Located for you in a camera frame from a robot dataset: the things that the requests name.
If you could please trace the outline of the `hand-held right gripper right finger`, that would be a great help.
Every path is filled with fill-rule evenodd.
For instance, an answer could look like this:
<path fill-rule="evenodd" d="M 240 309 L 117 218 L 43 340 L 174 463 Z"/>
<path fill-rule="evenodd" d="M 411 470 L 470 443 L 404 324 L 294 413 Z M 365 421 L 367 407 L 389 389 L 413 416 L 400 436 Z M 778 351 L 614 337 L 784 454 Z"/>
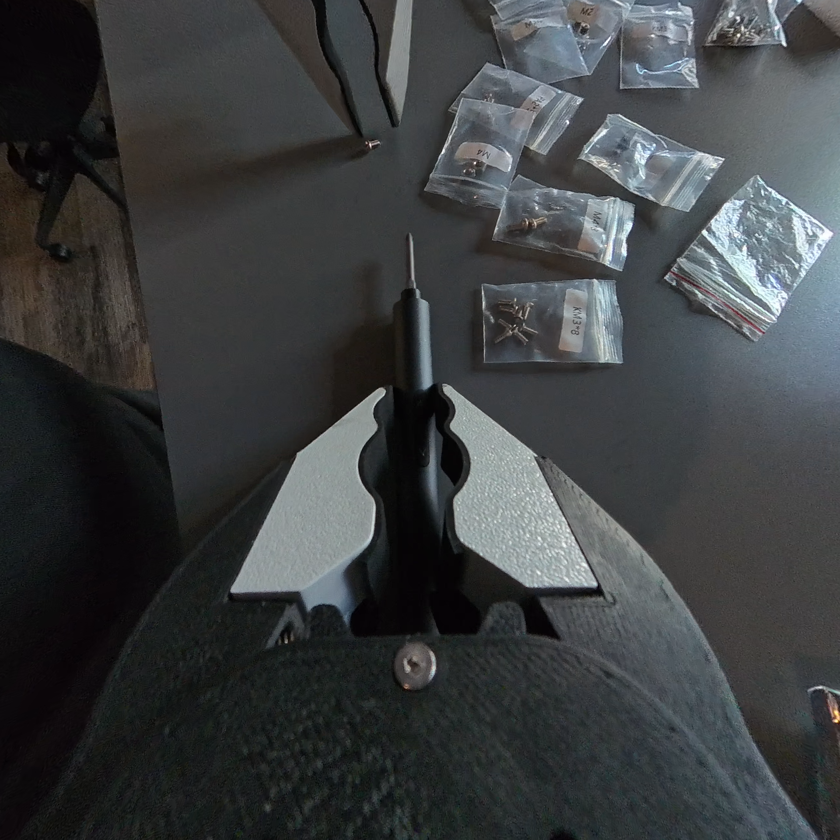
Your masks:
<path fill-rule="evenodd" d="M 444 533 L 452 588 L 486 615 L 540 597 L 595 595 L 599 582 L 537 454 L 451 385 L 437 387 L 453 490 Z"/>

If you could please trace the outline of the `black screwdriver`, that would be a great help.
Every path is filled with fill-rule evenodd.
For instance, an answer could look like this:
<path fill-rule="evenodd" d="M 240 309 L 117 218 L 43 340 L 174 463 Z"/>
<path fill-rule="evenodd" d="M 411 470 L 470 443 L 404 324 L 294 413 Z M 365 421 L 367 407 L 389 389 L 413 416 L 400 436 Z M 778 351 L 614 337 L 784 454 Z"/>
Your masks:
<path fill-rule="evenodd" d="M 406 234 L 406 281 L 392 311 L 394 384 L 378 405 L 385 462 L 388 566 L 378 605 L 382 635 L 434 634 L 431 604 L 441 531 L 431 314 L 416 279 L 414 238 Z"/>

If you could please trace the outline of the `black office chair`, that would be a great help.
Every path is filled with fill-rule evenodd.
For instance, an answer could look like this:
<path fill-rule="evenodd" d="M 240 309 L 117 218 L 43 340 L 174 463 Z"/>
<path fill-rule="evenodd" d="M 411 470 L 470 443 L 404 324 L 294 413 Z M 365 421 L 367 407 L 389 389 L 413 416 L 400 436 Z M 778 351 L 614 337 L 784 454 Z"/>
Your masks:
<path fill-rule="evenodd" d="M 1 142 L 12 170 L 43 193 L 35 243 L 63 263 L 72 252 L 51 233 L 76 175 L 127 211 L 96 168 L 119 157 L 113 119 L 88 112 L 101 68 L 98 25 L 83 3 L 1 2 Z"/>

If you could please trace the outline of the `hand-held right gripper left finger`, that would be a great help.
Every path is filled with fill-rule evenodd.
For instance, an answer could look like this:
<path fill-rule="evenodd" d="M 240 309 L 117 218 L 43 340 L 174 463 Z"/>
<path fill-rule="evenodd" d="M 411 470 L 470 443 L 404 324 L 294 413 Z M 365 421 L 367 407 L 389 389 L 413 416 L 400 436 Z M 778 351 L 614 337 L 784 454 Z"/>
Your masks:
<path fill-rule="evenodd" d="M 229 594 L 309 613 L 335 607 L 346 623 L 382 594 L 390 545 L 392 388 L 378 388 L 297 453 Z"/>

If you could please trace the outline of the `dark grey desk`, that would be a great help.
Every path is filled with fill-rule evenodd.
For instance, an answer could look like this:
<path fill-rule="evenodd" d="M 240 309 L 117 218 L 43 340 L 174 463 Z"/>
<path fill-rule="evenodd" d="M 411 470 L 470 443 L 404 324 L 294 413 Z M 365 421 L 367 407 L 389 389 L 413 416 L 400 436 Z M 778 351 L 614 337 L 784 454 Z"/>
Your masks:
<path fill-rule="evenodd" d="M 635 203 L 616 275 L 624 363 L 486 367 L 479 292 L 596 277 L 491 241 L 495 214 L 424 191 L 448 107 L 499 57 L 487 2 L 415 2 L 393 129 L 357 2 L 329 32 L 355 138 L 256 2 L 98 2 L 175 504 L 196 542 L 281 460 L 392 380 L 412 233 L 439 380 L 549 457 L 667 574 L 752 736 L 811 822 L 806 690 L 838 686 L 838 37 L 700 49 L 700 88 L 621 91 L 618 52 L 525 176 Z M 834 232 L 758 342 L 665 273 L 750 177 Z"/>

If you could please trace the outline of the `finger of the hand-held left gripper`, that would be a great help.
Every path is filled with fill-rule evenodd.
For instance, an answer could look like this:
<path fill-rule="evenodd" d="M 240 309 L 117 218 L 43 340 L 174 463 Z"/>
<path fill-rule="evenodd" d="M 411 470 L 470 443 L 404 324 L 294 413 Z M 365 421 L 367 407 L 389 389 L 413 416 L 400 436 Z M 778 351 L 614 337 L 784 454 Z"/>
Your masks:
<path fill-rule="evenodd" d="M 413 1 L 360 1 L 374 44 L 374 74 L 393 128 L 403 118 L 411 59 Z"/>
<path fill-rule="evenodd" d="M 352 90 L 334 48 L 325 1 L 257 1 L 299 66 L 343 124 L 363 137 Z"/>

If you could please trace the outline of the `pile of clear parts bags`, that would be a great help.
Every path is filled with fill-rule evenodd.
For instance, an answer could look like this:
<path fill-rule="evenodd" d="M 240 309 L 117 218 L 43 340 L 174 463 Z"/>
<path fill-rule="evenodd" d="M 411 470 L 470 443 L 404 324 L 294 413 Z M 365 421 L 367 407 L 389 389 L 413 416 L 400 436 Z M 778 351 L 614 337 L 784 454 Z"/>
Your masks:
<path fill-rule="evenodd" d="M 625 267 L 632 203 L 543 185 L 518 173 L 544 156 L 583 98 L 559 81 L 592 74 L 619 40 L 621 90 L 696 90 L 694 9 L 683 2 L 492 2 L 503 64 L 486 63 L 449 107 L 454 119 L 425 190 L 498 211 L 492 241 Z M 833 232 L 755 175 L 713 215 L 665 275 L 698 309 L 758 341 Z M 486 364 L 620 364 L 613 278 L 484 283 Z"/>

